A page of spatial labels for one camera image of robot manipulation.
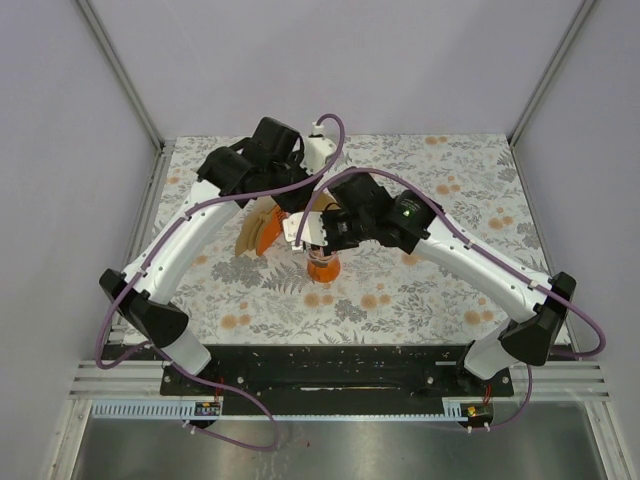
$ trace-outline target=lavender wall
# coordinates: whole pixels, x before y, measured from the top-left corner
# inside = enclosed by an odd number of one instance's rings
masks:
[[[0,478],[39,478],[152,150],[69,0],[0,15]]]
[[[513,128],[579,0],[94,0],[161,133]]]
[[[600,360],[638,471],[639,20],[637,0],[601,2],[517,147],[552,260],[609,338]]]

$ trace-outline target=black mounting plate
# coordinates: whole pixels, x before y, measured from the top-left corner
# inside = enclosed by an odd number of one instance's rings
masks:
[[[207,346],[212,361],[199,377],[259,397],[274,415],[443,413],[443,397],[511,397],[508,369],[486,383],[460,386],[456,361],[465,346]],[[240,395],[224,395],[225,415],[256,415]],[[212,396],[209,387],[165,367],[160,394]]]

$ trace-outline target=orange object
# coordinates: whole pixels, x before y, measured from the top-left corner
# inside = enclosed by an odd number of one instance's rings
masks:
[[[333,282],[340,274],[340,259],[338,255],[323,255],[322,250],[309,250],[307,273],[315,282]]]
[[[284,220],[284,218],[285,213],[282,209],[280,207],[275,207],[271,213],[269,221],[265,222],[261,226],[256,238],[256,254],[258,256],[261,256],[266,252],[267,248],[269,248],[280,236],[282,233],[282,220]]]

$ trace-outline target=gray leaf pattern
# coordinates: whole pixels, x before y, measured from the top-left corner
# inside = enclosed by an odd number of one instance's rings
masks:
[[[207,154],[238,139],[177,139],[154,231],[184,201]],[[329,175],[351,166],[399,174],[490,245],[546,271],[503,135],[353,135]],[[392,194],[402,190],[378,180]],[[245,214],[215,234],[173,298],[203,343],[467,343],[505,320],[491,299],[446,269],[374,242],[340,252],[340,275],[328,285],[311,281],[305,256],[293,253],[282,238],[262,257],[236,258]],[[126,343],[141,339],[129,328]],[[565,331],[559,340],[567,341]]]

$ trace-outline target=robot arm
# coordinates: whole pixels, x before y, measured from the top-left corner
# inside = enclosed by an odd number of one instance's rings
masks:
[[[458,275],[492,298],[509,320],[487,337],[472,342],[459,362],[461,376],[488,380],[519,361],[543,365],[566,317],[566,308],[543,293],[514,279],[461,239],[452,235],[441,218],[411,191],[392,198],[369,174],[354,174],[329,190],[341,210],[312,212],[302,239],[328,252],[354,248],[377,240],[408,254],[431,260]],[[284,223],[285,237],[293,242],[302,214]],[[570,299],[575,281],[560,273],[550,279],[511,260],[473,237],[449,216],[468,240],[482,246],[511,267],[563,298]]]
[[[300,148],[294,150],[298,142]],[[141,274],[118,312],[187,372],[197,375],[211,355],[188,328],[188,316],[170,300],[198,252],[248,200],[209,204],[228,195],[263,192],[306,180],[335,150],[333,142],[322,135],[321,126],[314,125],[312,134],[303,138],[290,127],[263,118],[251,138],[207,156],[184,203],[151,245],[122,272],[106,270],[100,285],[114,301]],[[309,201],[315,183],[273,198],[284,211],[296,212]],[[205,202],[208,206],[200,208]]]

